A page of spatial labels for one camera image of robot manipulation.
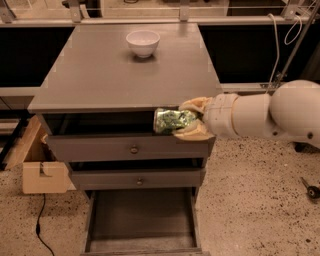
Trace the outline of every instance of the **drawer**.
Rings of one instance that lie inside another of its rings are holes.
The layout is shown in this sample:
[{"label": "drawer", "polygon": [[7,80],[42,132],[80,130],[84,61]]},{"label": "drawer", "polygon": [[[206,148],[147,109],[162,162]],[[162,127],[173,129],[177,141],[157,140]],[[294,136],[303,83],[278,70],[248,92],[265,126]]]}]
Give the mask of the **drawer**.
[{"label": "drawer", "polygon": [[153,133],[154,110],[43,114],[47,133],[51,135],[140,134]]},{"label": "drawer", "polygon": [[49,136],[47,143],[65,162],[207,158],[213,147],[213,140],[186,142],[174,136]]},{"label": "drawer", "polygon": [[85,255],[201,255],[190,188],[92,193]]},{"label": "drawer", "polygon": [[200,187],[205,172],[205,168],[187,170],[93,170],[72,171],[70,178],[78,190]]}]

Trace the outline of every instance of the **terrazzo floor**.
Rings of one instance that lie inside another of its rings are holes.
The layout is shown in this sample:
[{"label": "terrazzo floor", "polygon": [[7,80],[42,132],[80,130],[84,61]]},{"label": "terrazzo floor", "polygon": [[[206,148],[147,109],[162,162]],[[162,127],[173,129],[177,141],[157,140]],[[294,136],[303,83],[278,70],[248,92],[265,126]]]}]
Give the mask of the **terrazzo floor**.
[{"label": "terrazzo floor", "polygon": [[[300,181],[320,182],[320,151],[288,142],[217,140],[196,210],[212,256],[320,255],[320,204]],[[35,234],[42,195],[22,193],[21,166],[0,172],[0,255],[46,256]],[[56,256],[79,255],[88,204],[82,193],[47,195],[41,236]]]}]

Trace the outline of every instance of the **open drawer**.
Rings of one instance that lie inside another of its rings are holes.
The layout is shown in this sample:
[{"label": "open drawer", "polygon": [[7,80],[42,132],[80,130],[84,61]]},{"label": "open drawer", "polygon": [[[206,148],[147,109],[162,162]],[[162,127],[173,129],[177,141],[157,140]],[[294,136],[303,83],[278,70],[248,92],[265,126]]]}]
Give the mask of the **open drawer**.
[{"label": "open drawer", "polygon": [[152,111],[43,114],[50,135],[152,134]]},{"label": "open drawer", "polygon": [[84,255],[202,254],[191,188],[92,193]]}]

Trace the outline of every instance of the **drawer knob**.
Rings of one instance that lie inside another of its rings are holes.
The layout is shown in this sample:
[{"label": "drawer knob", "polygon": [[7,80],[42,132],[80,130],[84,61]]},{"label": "drawer knob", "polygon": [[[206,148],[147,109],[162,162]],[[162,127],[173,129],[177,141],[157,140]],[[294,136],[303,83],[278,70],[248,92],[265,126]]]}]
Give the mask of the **drawer knob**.
[{"label": "drawer knob", "polygon": [[142,185],[143,185],[143,179],[139,178],[139,179],[137,180],[137,185],[138,185],[138,186],[142,186]]},{"label": "drawer knob", "polygon": [[137,154],[139,152],[139,149],[137,146],[132,146],[130,149],[131,154]]}]

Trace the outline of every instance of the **cardboard box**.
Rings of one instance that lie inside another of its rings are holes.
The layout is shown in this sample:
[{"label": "cardboard box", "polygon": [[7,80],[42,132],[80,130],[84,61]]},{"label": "cardboard box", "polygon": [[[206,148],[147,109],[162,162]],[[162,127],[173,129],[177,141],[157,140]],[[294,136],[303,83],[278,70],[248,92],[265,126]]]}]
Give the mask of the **cardboard box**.
[{"label": "cardboard box", "polygon": [[22,138],[17,140],[5,159],[6,170],[22,163],[22,190],[25,194],[65,193],[75,189],[65,164],[48,161],[50,150],[43,139],[45,136],[38,118],[32,117]]}]

